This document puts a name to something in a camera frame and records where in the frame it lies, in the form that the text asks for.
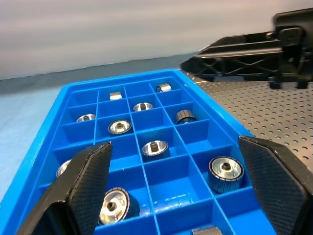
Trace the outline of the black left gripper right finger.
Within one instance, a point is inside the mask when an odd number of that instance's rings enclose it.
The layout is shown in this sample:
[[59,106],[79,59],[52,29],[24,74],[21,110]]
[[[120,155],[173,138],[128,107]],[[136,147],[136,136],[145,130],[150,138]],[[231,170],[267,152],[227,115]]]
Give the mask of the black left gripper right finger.
[[313,235],[313,172],[283,144],[249,136],[238,144],[277,235]]

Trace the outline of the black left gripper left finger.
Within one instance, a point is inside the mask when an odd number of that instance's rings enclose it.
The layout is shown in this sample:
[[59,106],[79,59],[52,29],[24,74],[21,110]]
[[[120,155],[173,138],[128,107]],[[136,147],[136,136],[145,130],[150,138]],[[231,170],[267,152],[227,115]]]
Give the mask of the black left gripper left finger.
[[103,204],[113,145],[76,153],[38,200],[16,235],[93,235]]

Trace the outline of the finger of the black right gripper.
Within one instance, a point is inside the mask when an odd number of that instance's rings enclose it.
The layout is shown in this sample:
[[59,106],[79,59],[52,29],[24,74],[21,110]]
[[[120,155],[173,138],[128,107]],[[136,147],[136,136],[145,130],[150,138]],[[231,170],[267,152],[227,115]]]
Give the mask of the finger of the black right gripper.
[[283,54],[279,40],[271,32],[227,36],[201,49],[198,57],[234,57]]
[[192,56],[180,68],[210,82],[271,81],[279,76],[277,53],[206,53]]

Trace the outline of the metal nut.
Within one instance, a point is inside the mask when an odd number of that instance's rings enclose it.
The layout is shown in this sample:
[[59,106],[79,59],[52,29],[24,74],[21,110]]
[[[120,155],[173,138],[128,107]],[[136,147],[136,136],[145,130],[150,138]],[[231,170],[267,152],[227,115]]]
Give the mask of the metal nut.
[[223,235],[217,226],[192,229],[190,235]]

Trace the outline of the perforated steel tray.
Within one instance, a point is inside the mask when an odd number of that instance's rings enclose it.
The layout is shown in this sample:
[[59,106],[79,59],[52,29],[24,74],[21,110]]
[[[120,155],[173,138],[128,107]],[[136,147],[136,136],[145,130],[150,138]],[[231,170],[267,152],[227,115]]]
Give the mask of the perforated steel tray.
[[304,90],[272,90],[267,82],[187,77],[250,133],[284,144],[313,172],[313,83]]

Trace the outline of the blue plastic compartment tray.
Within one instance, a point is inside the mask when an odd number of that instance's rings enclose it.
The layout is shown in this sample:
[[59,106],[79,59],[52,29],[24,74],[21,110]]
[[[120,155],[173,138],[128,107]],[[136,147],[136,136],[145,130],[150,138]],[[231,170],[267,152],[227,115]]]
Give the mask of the blue plastic compartment tray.
[[[156,92],[159,84],[172,90]],[[110,100],[121,92],[122,99]],[[150,110],[135,112],[148,102]],[[197,121],[176,125],[176,114],[190,110]],[[76,122],[85,114],[89,121]],[[112,136],[108,126],[128,120],[132,128]],[[85,147],[113,145],[107,187],[122,187],[140,204],[140,215],[99,225],[95,235],[190,235],[215,225],[223,235],[276,235],[261,209],[248,174],[232,192],[208,185],[208,163],[216,156],[243,161],[238,137],[248,131],[211,97],[174,69],[72,83],[56,97],[37,136],[0,203],[0,235],[15,235],[65,161]],[[170,157],[143,162],[141,148],[166,141]]]

